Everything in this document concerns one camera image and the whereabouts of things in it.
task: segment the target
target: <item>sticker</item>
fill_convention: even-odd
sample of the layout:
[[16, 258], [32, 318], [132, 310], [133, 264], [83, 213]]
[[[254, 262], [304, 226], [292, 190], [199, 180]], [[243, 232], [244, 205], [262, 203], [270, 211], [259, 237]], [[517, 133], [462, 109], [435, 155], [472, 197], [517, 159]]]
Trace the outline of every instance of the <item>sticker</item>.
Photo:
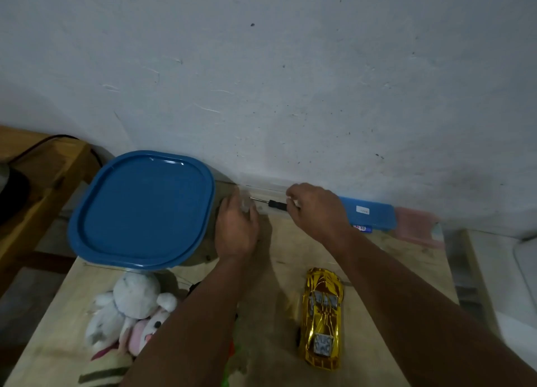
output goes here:
[[352, 225], [352, 227], [358, 228], [361, 232], [364, 233], [372, 233], [373, 229], [369, 226], [357, 226], [355, 224]]
[[363, 206], [356, 206], [356, 211], [358, 213], [369, 214], [369, 209]]

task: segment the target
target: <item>hand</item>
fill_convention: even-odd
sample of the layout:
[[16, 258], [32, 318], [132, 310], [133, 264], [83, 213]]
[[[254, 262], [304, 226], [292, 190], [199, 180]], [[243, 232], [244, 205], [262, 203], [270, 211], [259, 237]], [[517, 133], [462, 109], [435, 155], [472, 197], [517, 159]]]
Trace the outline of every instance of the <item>hand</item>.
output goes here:
[[220, 260], [229, 257], [245, 257], [256, 248], [259, 236], [259, 213], [256, 206], [250, 206], [250, 216], [241, 210], [241, 197], [238, 187], [220, 203], [216, 218], [215, 246]]
[[[343, 203], [330, 190], [309, 183], [287, 189], [287, 212], [299, 228], [325, 247], [350, 228]], [[300, 208], [293, 200], [298, 200]]]

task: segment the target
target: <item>black screwdriver handle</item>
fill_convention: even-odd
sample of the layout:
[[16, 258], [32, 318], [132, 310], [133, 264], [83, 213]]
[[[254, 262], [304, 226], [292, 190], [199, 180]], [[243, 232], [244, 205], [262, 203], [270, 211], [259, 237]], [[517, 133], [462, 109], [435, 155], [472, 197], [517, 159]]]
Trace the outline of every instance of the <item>black screwdriver handle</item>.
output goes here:
[[287, 203], [282, 203], [275, 200], [269, 200], [268, 207], [277, 208], [278, 210], [283, 210], [284, 212], [287, 211]]

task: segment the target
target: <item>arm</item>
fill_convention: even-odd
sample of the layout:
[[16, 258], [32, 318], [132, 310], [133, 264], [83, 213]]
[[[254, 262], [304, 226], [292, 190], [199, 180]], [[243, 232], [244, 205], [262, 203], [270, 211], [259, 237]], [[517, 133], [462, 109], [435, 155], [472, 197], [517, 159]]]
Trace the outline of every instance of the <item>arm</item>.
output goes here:
[[333, 255], [413, 387], [537, 385], [537, 373], [457, 304], [351, 227], [339, 198], [293, 185], [293, 221]]
[[216, 220], [216, 267], [155, 333], [122, 386], [221, 383], [244, 271], [259, 234], [255, 206], [248, 218], [240, 203], [238, 189], [222, 201]]

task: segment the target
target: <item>screwdriver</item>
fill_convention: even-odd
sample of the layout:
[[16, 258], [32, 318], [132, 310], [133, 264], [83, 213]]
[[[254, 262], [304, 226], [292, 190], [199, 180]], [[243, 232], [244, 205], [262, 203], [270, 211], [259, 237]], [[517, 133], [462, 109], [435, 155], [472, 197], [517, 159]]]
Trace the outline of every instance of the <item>screwdriver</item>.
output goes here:
[[272, 207], [272, 208], [277, 208], [278, 210], [283, 210], [284, 212], [287, 211], [287, 204], [286, 203], [282, 203], [280, 201], [275, 201], [275, 200], [262, 200], [262, 199], [256, 199], [254, 197], [250, 197], [250, 199], [252, 200], [255, 200], [255, 201], [261, 201], [263, 203], [266, 203], [268, 204], [268, 207]]

